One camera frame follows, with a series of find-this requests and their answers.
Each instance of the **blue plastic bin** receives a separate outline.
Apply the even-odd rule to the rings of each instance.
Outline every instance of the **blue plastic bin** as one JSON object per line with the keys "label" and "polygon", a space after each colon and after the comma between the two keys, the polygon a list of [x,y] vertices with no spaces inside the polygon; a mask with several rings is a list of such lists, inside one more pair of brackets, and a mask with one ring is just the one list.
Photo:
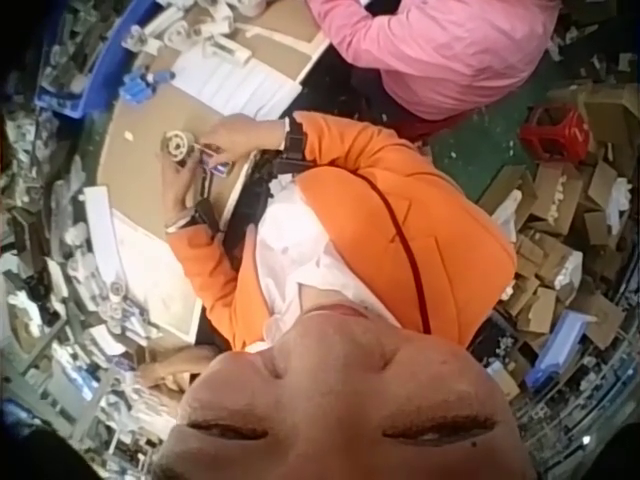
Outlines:
{"label": "blue plastic bin", "polygon": [[[43,63],[49,62],[49,54],[55,45],[58,26],[66,10],[65,5],[51,19],[44,39]],[[72,118],[82,118],[89,112],[103,111],[111,107],[122,85],[122,77],[129,69],[135,53],[124,48],[122,40],[133,25],[144,25],[162,10],[155,0],[132,0],[96,60],[89,81],[81,95],[58,94],[38,85],[35,104]]]}

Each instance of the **black watch strap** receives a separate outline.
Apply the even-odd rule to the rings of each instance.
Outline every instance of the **black watch strap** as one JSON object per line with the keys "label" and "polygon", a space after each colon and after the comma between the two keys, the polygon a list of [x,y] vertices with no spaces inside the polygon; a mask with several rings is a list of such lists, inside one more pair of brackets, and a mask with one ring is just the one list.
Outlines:
{"label": "black watch strap", "polygon": [[287,117],[289,129],[284,137],[282,155],[273,162],[275,175],[286,175],[305,172],[312,167],[304,156],[307,146],[307,134],[293,115]]}
{"label": "black watch strap", "polygon": [[293,115],[287,118],[289,131],[284,137],[283,156],[287,160],[305,160],[304,149],[307,146],[307,134],[304,133],[302,124]]}

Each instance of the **worker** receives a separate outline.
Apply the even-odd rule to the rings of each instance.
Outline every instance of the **worker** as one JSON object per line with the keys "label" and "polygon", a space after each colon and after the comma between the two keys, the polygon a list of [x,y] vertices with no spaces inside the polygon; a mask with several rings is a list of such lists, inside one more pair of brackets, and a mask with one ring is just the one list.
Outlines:
{"label": "worker", "polygon": [[312,168],[248,229],[236,273],[186,206],[198,161],[161,159],[168,243],[234,351],[197,367],[156,478],[533,478],[465,350],[515,270],[489,216],[370,124],[232,115],[200,142]]}
{"label": "worker", "polygon": [[307,0],[354,65],[352,83],[388,125],[433,132],[522,85],[549,44],[560,0],[402,0],[372,16],[359,0]]}

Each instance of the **black strap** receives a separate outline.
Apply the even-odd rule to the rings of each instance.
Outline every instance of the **black strap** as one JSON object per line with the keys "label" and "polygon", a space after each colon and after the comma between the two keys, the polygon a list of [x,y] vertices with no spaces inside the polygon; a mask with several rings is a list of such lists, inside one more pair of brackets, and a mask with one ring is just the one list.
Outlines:
{"label": "black strap", "polygon": [[371,180],[370,178],[365,177],[357,172],[351,172],[356,177],[364,180],[373,190],[383,205],[387,209],[387,213],[389,214],[389,218],[391,219],[391,223],[393,223],[393,228],[396,231],[396,235],[398,235],[398,240],[400,240],[400,245],[402,245],[402,249],[404,250],[404,254],[407,257],[409,262],[409,267],[411,267],[411,274],[413,275],[413,283],[416,287],[416,295],[418,297],[418,308],[420,309],[420,319],[422,320],[422,332],[427,335],[431,334],[431,322],[429,321],[429,312],[427,311],[427,299],[424,295],[424,286],[422,285],[422,276],[420,275],[420,268],[418,267],[418,262],[416,261],[416,257],[413,254],[413,250],[411,249],[411,245],[409,245],[409,240],[407,240],[404,231],[402,230],[402,225],[398,221],[398,217],[396,217],[395,212],[393,211],[393,207],[391,203],[389,203],[389,199],[382,193],[380,188]]}

